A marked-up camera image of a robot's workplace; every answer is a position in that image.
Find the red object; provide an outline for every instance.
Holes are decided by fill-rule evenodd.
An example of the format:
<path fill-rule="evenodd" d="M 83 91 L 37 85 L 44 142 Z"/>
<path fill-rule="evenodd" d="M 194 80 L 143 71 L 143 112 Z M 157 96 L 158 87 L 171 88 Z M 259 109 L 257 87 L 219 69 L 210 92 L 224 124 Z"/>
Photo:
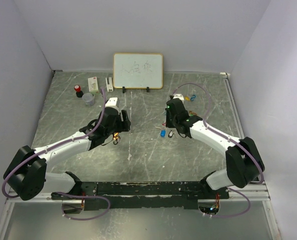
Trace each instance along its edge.
<path fill-rule="evenodd" d="M 81 91 L 81 86 L 80 85 L 75 85 L 74 90 L 78 93 Z"/>

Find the whiteboard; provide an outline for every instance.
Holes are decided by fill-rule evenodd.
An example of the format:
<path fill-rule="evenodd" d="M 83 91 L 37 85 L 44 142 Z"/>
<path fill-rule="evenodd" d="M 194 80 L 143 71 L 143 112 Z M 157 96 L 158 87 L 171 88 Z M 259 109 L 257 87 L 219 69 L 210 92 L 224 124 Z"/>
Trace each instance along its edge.
<path fill-rule="evenodd" d="M 163 55 L 160 53 L 115 53 L 113 86 L 121 89 L 161 89 Z"/>

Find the whiteboard frame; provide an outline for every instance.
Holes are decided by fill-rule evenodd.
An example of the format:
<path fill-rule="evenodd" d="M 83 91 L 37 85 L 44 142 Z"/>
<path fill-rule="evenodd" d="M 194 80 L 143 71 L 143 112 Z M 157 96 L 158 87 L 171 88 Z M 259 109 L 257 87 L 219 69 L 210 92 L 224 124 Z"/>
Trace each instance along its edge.
<path fill-rule="evenodd" d="M 115 89 L 122 89 L 123 87 L 122 86 L 115 86 L 115 76 L 114 76 L 114 56 L 115 54 L 141 54 L 141 55 L 161 55 L 162 57 L 162 76 L 161 76 L 161 79 L 162 79 L 162 83 L 161 83 L 161 87 L 150 87 L 149 89 L 161 89 L 163 88 L 163 85 L 164 85 L 164 57 L 163 57 L 163 54 L 162 53 L 142 53 L 142 52 L 116 52 L 113 54 L 113 87 Z M 125 87 L 125 89 L 146 89 L 146 87 Z"/>

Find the clear plastic cup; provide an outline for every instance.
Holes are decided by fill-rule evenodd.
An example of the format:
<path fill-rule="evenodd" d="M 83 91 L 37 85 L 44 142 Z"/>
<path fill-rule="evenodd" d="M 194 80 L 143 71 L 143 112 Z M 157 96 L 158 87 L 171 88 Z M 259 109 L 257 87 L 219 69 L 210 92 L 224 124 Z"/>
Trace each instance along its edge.
<path fill-rule="evenodd" d="M 92 93 L 88 92 L 83 94 L 82 99 L 87 106 L 93 106 L 95 104 L 94 96 L 92 95 Z"/>

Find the cable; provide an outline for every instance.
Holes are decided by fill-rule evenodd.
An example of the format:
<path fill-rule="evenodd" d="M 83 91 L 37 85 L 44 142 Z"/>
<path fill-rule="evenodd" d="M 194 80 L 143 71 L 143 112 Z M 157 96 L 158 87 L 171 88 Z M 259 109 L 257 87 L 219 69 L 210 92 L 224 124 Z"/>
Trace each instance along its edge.
<path fill-rule="evenodd" d="M 65 197 L 69 197 L 69 198 L 73 198 L 73 199 L 103 199 L 105 201 L 107 201 L 107 208 L 105 209 L 104 212 L 100 213 L 99 215 L 93 216 L 93 217 L 88 217 L 88 218 L 76 218 L 76 217 L 70 217 L 68 215 L 65 214 L 64 212 L 64 206 L 62 205 L 62 214 L 63 217 L 70 219 L 70 220 L 76 220 L 76 221 L 88 221 L 88 220 L 93 220 L 93 219 L 98 219 L 99 217 L 102 217 L 103 215 L 105 215 L 111 207 L 111 203 L 110 200 L 108 200 L 106 197 L 104 196 L 77 196 L 77 195 L 71 195 L 71 194 L 67 194 L 61 191 L 56 192 L 59 195 L 63 195 Z"/>
<path fill-rule="evenodd" d="M 180 86 L 178 86 L 174 91 L 173 91 L 173 95 L 175 94 L 175 92 L 179 89 L 179 88 L 181 88 L 181 87 L 183 87 L 183 86 L 185 86 L 185 85 L 195 85 L 195 86 L 197 86 L 197 87 L 199 87 L 200 89 L 202 89 L 204 92 L 205 92 L 205 94 L 207 95 L 207 98 L 208 98 L 208 103 L 207 103 L 207 109 L 206 109 L 206 112 L 205 112 L 205 114 L 204 114 L 204 116 L 202 117 L 203 118 L 203 124 L 204 124 L 204 126 L 208 129 L 208 130 L 210 130 L 211 132 L 213 132 L 213 133 L 215 133 L 215 134 L 217 134 L 217 135 L 219 135 L 220 137 L 222 137 L 222 138 L 224 138 L 224 139 L 226 139 L 226 140 L 228 140 L 228 141 L 230 141 L 230 142 L 232 142 L 232 143 L 234 143 L 236 146 L 238 146 L 252 161 L 253 161 L 253 163 L 254 163 L 254 165 L 256 166 L 256 168 L 257 168 L 257 170 L 258 170 L 258 172 L 259 172 L 259 175 L 260 175 L 260 180 L 259 180 L 259 182 L 257 182 L 256 184 L 262 184 L 263 182 L 264 182 L 264 175 L 263 175 L 263 171 L 262 171 L 262 169 L 261 169 L 261 167 L 260 167 L 260 165 L 258 164 L 258 162 L 256 161 L 256 159 L 252 156 L 252 154 L 248 151 L 248 150 L 246 150 L 240 143 L 238 143 L 237 141 L 235 141 L 235 140 L 233 140 L 233 139 L 230 139 L 229 137 L 227 137 L 226 135 L 224 135 L 224 134 L 222 134 L 221 132 L 219 132 L 219 131 L 217 131 L 217 130 L 215 130 L 214 128 L 212 128 L 212 127 L 210 127 L 209 125 L 207 125 L 207 122 L 206 122 L 206 120 L 207 120 L 207 118 L 209 117 L 209 112 L 210 112 L 210 109 L 211 109 L 211 95 L 210 95 L 210 93 L 204 88 L 204 87 L 202 87 L 201 85 L 199 85 L 199 84 L 197 84 L 197 83 L 194 83 L 194 82 L 187 82 L 187 83 L 183 83 L 183 84 L 181 84 Z M 249 198 L 247 197 L 247 196 L 245 196 L 243 193 L 241 193 L 241 192 L 239 192 L 239 191 L 237 191 L 237 190 L 234 190 L 234 189 L 232 189 L 232 188 L 230 188 L 230 187 L 228 187 L 227 189 L 229 189 L 229 190 L 231 190 L 231 191 L 233 191 L 233 192 L 235 192 L 235 193 L 238 193 L 238 194 L 240 194 L 241 196 L 243 196 L 246 200 L 247 200 L 247 202 L 248 202 L 248 207 L 247 207 L 247 209 L 245 209 L 244 211 L 242 211 L 242 212 L 240 212 L 240 213 L 236 213 L 236 214 L 231 214 L 231 215 L 220 215 L 220 216 L 217 216 L 217 215 L 214 215 L 214 216 L 212 216 L 212 215 L 209 215 L 209 214 L 206 214 L 206 213 L 204 213 L 203 215 L 208 215 L 208 216 L 210 216 L 210 217 L 214 217 L 214 218 L 232 218 L 232 217 L 237 217 L 237 216 L 240 216 L 240 215 L 243 215 L 243 214 L 245 214 L 245 213 L 247 213 L 249 210 L 250 210 L 250 208 L 251 208 L 251 201 L 249 200 Z"/>
<path fill-rule="evenodd" d="M 42 150 L 42 151 L 39 151 L 35 154 L 33 154 L 32 156 L 28 157 L 27 159 L 25 159 L 23 162 L 21 162 L 19 165 L 17 165 L 7 176 L 6 178 L 4 179 L 3 181 L 3 184 L 2 184 L 2 193 L 5 197 L 9 198 L 9 199 L 14 199 L 14 198 L 17 198 L 19 195 L 9 195 L 6 190 L 5 190 L 5 187 L 6 187 L 6 184 L 8 183 L 9 179 L 11 178 L 11 176 L 13 174 L 16 173 L 17 170 L 19 170 L 23 165 L 27 164 L 30 160 L 32 160 L 33 158 L 41 155 L 41 154 L 44 154 L 46 153 L 47 151 L 51 151 L 53 149 L 56 149 L 58 148 L 59 146 L 62 146 L 63 144 L 67 144 L 67 143 L 70 143 L 70 142 L 73 142 L 75 140 L 81 140 L 81 139 L 84 139 L 84 138 L 87 138 L 90 134 L 92 134 L 101 124 L 101 121 L 103 119 L 103 115 L 104 115 L 104 110 L 105 110 L 105 103 L 106 103 L 106 95 L 105 95 L 105 90 L 103 87 L 101 87 L 101 92 L 102 92 L 102 96 L 103 96 L 103 107 L 102 107 L 102 112 L 101 112 L 101 115 L 98 119 L 98 122 L 96 124 L 96 126 L 90 131 L 88 132 L 87 134 L 83 135 L 83 136 L 78 136 L 78 137 L 75 137 L 74 139 L 67 139 L 67 140 L 63 140 L 63 141 L 60 141 L 59 143 L 53 145 L 53 146 L 50 146 L 49 148 L 47 148 L 46 150 Z"/>

